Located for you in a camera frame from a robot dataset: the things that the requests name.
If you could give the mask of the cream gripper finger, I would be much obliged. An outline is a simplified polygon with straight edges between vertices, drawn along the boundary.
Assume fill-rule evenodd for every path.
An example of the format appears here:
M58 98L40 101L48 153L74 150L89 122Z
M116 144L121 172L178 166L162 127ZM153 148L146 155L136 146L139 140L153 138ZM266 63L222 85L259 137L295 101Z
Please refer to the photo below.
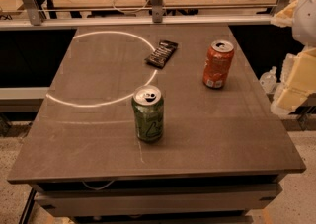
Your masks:
M280 10L271 17L271 24L278 27L291 27L293 24L294 10L298 4L295 0L287 5L284 9Z
M316 48L308 47L297 55L289 53L282 65L271 111L277 115L290 114L315 92Z

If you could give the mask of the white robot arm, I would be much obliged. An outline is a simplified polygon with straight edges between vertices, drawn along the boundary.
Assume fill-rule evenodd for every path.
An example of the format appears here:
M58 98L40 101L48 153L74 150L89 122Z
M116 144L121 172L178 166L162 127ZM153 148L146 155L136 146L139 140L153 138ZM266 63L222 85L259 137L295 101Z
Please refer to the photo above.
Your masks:
M271 23L291 27L294 40L304 45L297 55L288 54L283 62L280 84L271 111L277 115L294 112L316 92L316 0L296 0L274 14Z

